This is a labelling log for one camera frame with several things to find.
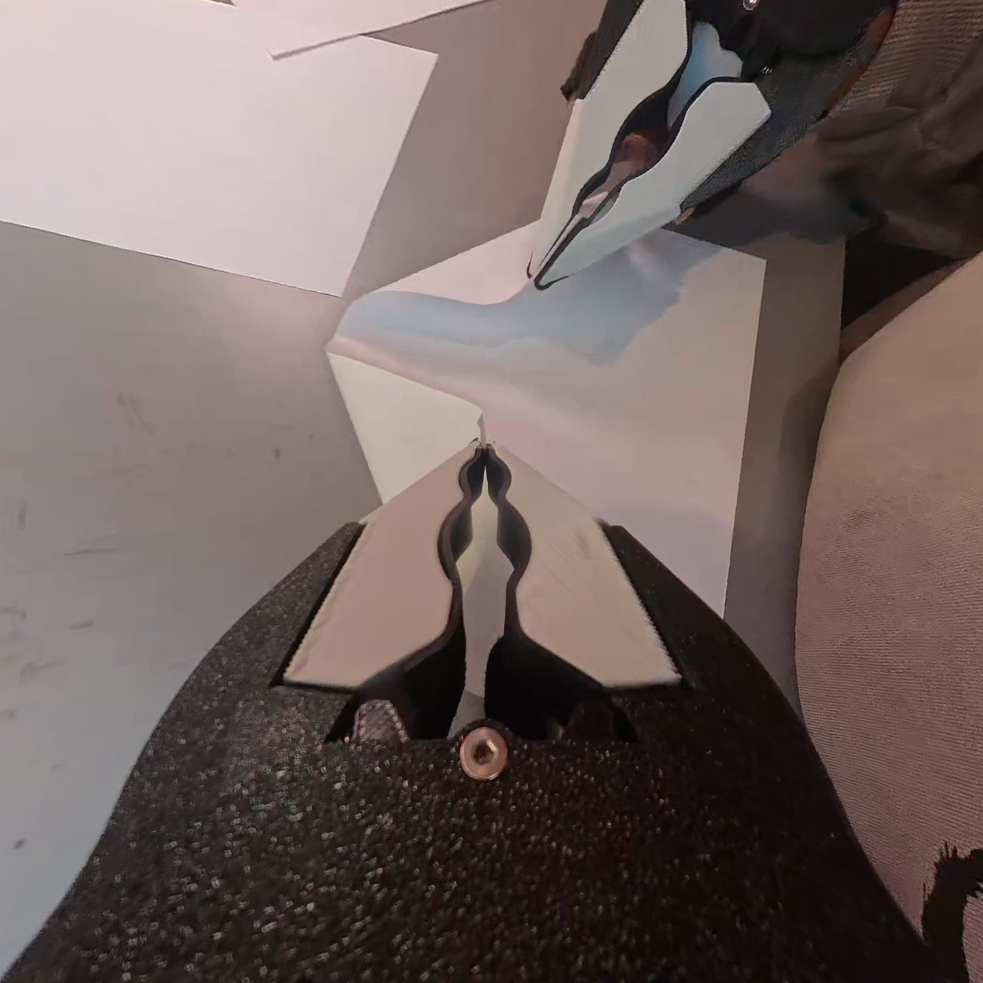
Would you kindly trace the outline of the person's right hand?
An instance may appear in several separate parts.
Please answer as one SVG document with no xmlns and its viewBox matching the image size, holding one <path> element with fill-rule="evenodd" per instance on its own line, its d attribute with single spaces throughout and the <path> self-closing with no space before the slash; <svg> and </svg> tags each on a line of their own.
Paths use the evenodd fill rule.
<svg viewBox="0 0 983 983">
<path fill-rule="evenodd" d="M 829 244 L 882 230 L 889 215 L 877 185 L 893 176 L 917 115 L 894 106 L 827 118 L 763 170 L 670 227 L 730 248 L 775 236 Z"/>
</svg>

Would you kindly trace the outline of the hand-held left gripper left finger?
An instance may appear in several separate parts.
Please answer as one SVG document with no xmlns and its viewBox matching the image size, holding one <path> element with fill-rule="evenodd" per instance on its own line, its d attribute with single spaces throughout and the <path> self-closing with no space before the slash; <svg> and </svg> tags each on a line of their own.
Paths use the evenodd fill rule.
<svg viewBox="0 0 983 983">
<path fill-rule="evenodd" d="M 282 669 L 284 686 L 343 695 L 330 738 L 387 702 L 409 738 L 445 738 L 465 685 L 458 561 L 473 536 L 485 447 L 467 445 L 362 521 Z"/>
</svg>

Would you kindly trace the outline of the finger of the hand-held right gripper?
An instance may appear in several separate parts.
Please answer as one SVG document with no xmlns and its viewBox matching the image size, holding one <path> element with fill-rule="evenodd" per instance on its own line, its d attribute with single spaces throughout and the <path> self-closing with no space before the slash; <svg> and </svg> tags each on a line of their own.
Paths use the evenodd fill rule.
<svg viewBox="0 0 983 983">
<path fill-rule="evenodd" d="M 528 277 L 548 277 L 584 226 L 585 200 L 608 178 L 632 114 L 667 96 L 688 58 L 683 1 L 609 1 L 568 78 L 571 109 L 540 216 Z"/>
<path fill-rule="evenodd" d="M 610 191 L 587 216 L 576 216 L 538 266 L 538 288 L 580 272 L 673 221 L 683 201 L 771 115 L 753 82 L 710 80 L 676 120 L 655 163 Z"/>
</svg>

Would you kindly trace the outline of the white paper sheet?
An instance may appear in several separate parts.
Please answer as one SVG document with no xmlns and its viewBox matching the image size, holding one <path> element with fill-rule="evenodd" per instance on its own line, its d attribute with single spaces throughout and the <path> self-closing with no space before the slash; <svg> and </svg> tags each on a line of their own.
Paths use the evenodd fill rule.
<svg viewBox="0 0 983 983">
<path fill-rule="evenodd" d="M 478 1 L 234 1 L 274 59 L 413 24 Z"/>
<path fill-rule="evenodd" d="M 339 297 L 436 61 L 274 60 L 217 2 L 2 2 L 2 221 Z"/>
<path fill-rule="evenodd" d="M 354 302 L 328 362 L 383 501 L 483 436 L 605 523 L 684 655 L 723 613 L 766 261 L 659 229 L 540 291 L 534 230 Z"/>
</svg>

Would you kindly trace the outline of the person's right forearm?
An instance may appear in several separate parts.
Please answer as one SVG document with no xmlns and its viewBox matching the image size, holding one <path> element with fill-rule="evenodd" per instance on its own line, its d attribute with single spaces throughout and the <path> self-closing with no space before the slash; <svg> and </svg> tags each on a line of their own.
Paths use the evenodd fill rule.
<svg viewBox="0 0 983 983">
<path fill-rule="evenodd" d="M 981 252 L 982 3 L 899 2 L 815 136 L 824 179 L 887 237 L 953 260 Z"/>
</svg>

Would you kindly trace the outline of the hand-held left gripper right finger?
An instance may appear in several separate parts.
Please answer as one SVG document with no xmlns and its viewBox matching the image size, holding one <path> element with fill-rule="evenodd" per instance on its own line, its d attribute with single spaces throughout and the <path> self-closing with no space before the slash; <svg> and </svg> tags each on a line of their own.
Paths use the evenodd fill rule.
<svg viewBox="0 0 983 983">
<path fill-rule="evenodd" d="M 608 528 L 504 447 L 485 449 L 485 474 L 511 567 L 486 716 L 525 739 L 637 739 L 616 696 L 681 675 Z"/>
</svg>

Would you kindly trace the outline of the person's beige sweatshirt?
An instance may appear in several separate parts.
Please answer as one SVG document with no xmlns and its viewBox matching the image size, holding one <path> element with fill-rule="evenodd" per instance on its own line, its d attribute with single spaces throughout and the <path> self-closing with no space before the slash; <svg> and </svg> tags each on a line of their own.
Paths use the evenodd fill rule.
<svg viewBox="0 0 983 983">
<path fill-rule="evenodd" d="M 850 354 L 797 588 L 807 727 L 897 905 L 981 981 L 982 261 Z"/>
</svg>

